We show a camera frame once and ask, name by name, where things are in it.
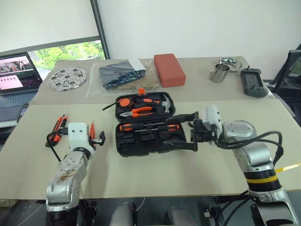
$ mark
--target orange screwdriver handle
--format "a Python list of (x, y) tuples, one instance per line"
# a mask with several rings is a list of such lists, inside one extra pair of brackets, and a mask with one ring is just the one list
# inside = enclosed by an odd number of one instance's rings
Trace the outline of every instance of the orange screwdriver handle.
[(123, 124), (119, 126), (121, 132), (128, 132), (132, 130), (143, 129), (143, 123)]
[(176, 131), (180, 128), (179, 125), (161, 125), (158, 126), (158, 130), (164, 130), (164, 131)]
[(143, 102), (146, 102), (148, 104), (153, 104), (153, 105), (160, 105), (159, 100), (152, 100), (152, 99), (148, 99), (148, 98), (143, 99)]

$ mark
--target laptop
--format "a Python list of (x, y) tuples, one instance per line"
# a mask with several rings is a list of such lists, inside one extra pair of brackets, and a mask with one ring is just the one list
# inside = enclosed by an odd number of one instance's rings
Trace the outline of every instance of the laptop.
[(0, 56), (0, 128), (16, 125), (42, 82), (28, 53)]

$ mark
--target plastic bag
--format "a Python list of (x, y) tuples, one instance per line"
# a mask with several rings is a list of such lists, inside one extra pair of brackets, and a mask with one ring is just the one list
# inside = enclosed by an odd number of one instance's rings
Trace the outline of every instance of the plastic bag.
[(103, 80), (103, 78), (101, 79), (100, 68), (107, 66), (105, 61), (102, 61), (99, 64), (93, 64), (90, 71), (90, 84), (86, 97), (89, 98), (133, 94), (137, 93), (140, 87), (143, 87), (146, 92), (154, 92), (162, 89), (158, 72), (153, 60), (140, 60), (140, 62), (146, 70), (145, 75), (142, 78), (129, 83), (123, 83), (112, 89), (106, 89), (103, 84), (105, 84), (107, 80)]

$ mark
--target black chair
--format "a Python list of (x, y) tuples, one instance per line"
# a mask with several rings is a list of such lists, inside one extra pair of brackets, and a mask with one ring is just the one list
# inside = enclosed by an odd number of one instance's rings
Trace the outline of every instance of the black chair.
[(287, 104), (301, 126), (301, 45), (290, 50), (287, 60), (273, 81), (263, 80), (276, 97)]

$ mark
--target toolbox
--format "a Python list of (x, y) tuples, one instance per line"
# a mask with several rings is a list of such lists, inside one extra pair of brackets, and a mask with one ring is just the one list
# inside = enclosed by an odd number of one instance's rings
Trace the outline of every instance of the toolbox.
[(175, 113), (175, 106), (166, 92), (139, 90), (139, 94), (116, 99), (116, 147), (123, 157), (165, 153), (177, 149), (164, 141), (186, 142), (181, 124), (167, 125), (166, 119)]

